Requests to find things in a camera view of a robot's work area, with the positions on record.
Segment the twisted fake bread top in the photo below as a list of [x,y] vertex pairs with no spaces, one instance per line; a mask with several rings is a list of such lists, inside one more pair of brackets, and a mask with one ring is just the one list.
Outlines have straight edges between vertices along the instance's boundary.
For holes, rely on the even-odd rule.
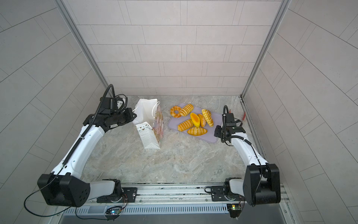
[[213,127],[214,126],[214,122],[213,122],[213,119],[212,119],[212,116],[211,116],[211,112],[207,109],[202,109],[202,115],[204,116],[206,122],[208,123],[208,125],[210,127]]

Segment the white cartoon paper bag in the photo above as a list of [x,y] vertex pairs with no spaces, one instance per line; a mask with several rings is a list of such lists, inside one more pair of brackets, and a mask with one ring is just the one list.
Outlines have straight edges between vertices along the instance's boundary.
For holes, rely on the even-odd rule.
[[164,118],[157,99],[140,99],[135,109],[133,124],[141,138],[144,149],[160,149],[164,135]]

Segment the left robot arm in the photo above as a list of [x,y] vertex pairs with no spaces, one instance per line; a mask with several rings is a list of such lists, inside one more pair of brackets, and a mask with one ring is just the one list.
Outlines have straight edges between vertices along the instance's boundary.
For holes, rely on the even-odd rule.
[[98,198],[101,202],[118,202],[123,198],[120,180],[105,179],[86,183],[81,180],[85,164],[96,144],[112,125],[123,126],[136,118],[131,108],[119,113],[90,114],[75,143],[66,156],[51,171],[42,174],[37,185],[45,202],[53,206],[81,207]]

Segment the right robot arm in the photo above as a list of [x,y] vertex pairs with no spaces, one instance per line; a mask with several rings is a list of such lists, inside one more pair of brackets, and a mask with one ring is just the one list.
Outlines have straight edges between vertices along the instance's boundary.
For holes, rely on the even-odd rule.
[[242,127],[217,126],[214,136],[230,142],[244,161],[243,179],[227,178],[224,195],[229,200],[244,197],[249,205],[279,203],[281,201],[280,174],[277,165],[269,164],[249,141]]

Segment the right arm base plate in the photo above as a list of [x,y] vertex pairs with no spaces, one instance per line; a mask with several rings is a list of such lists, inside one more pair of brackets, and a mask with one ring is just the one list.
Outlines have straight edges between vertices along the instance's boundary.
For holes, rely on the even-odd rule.
[[209,186],[205,188],[205,192],[210,194],[213,202],[245,202],[244,196],[237,194],[228,195],[225,187],[223,186]]

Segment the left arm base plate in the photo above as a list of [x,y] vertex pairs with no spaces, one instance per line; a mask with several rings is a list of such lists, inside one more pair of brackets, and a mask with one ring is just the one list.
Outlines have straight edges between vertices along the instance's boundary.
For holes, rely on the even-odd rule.
[[133,203],[137,196],[138,188],[116,188],[111,195],[97,198],[97,203]]

